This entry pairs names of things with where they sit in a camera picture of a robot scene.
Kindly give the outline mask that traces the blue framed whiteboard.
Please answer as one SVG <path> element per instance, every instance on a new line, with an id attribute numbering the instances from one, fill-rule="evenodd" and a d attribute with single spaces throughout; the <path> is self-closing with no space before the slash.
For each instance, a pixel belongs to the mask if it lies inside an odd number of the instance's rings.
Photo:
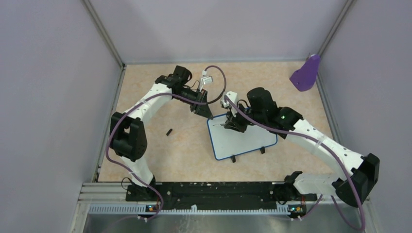
<path id="1" fill-rule="evenodd" d="M 213 154 L 218 161 L 271 147 L 278 142 L 276 134 L 259 126 L 248 126 L 244 133 L 240 133 L 218 125 L 225 122 L 225 114 L 206 121 Z"/>

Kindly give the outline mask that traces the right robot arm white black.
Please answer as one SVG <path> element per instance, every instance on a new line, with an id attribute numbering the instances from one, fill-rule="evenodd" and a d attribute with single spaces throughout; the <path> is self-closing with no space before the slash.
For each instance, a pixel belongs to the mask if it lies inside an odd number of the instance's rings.
<path id="1" fill-rule="evenodd" d="M 249 106 L 244 107 L 235 92 L 222 97 L 222 108 L 228 110 L 224 128 L 243 133 L 249 126 L 258 126 L 301 146 L 333 171 L 321 175 L 296 171 L 286 176 L 289 199 L 317 194 L 338 197 L 352 207 L 365 202 L 378 181 L 377 156 L 359 154 L 334 141 L 294 109 L 278 106 L 263 87 L 250 90 L 247 99 Z"/>

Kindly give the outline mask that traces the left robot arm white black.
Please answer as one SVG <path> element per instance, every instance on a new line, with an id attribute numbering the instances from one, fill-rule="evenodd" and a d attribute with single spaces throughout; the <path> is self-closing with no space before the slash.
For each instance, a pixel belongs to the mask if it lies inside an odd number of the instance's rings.
<path id="1" fill-rule="evenodd" d="M 132 183 L 143 200 L 154 198 L 155 177 L 143 155 L 148 147 L 145 124 L 172 99 L 179 99 L 189 105 L 190 111 L 198 116 L 213 119 L 207 103 L 207 91 L 192 90 L 186 84 L 192 73 L 182 66 L 176 66 L 168 76 L 161 75 L 134 106 L 123 113 L 115 112 L 111 117 L 109 147 L 124 162 L 132 175 Z"/>

